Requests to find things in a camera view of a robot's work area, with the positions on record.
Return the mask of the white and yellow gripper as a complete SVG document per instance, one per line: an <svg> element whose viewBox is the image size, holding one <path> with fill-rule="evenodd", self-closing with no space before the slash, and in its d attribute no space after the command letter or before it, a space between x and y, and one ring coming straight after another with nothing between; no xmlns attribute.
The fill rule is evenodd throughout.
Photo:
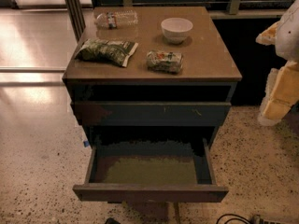
<svg viewBox="0 0 299 224"><path fill-rule="evenodd" d="M263 126L278 124L298 101L299 63L286 62L280 69L272 68L266 80L259 123Z"/></svg>

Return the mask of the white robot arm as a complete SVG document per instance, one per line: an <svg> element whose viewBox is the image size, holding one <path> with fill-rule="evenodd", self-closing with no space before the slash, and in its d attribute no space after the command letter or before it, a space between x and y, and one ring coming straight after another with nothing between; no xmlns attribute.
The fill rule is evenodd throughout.
<svg viewBox="0 0 299 224"><path fill-rule="evenodd" d="M287 62L272 68L266 80L258 121L274 126L299 101L299 0L295 0L281 19L256 37L261 45L274 45L278 57Z"/></svg>

